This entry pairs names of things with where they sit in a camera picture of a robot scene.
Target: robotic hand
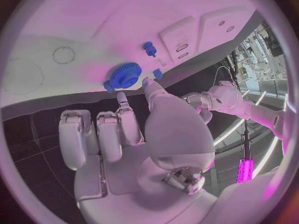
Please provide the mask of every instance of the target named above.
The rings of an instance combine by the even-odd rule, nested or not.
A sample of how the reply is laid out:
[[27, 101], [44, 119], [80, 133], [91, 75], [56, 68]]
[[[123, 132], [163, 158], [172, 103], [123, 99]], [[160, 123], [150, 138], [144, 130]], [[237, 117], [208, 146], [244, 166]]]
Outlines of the robotic hand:
[[206, 123], [211, 120], [212, 114], [209, 111], [228, 113], [266, 126], [282, 140], [285, 112], [273, 111], [243, 100], [240, 91], [228, 81], [220, 81], [219, 86], [211, 87], [208, 92], [189, 93], [182, 98], [196, 109]]

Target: pink light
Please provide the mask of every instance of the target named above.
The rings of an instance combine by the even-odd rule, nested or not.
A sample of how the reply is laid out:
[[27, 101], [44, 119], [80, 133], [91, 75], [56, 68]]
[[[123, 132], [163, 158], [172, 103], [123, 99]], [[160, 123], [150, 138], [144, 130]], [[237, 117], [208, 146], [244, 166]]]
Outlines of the pink light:
[[254, 160], [240, 160], [237, 183], [245, 183], [252, 179]]

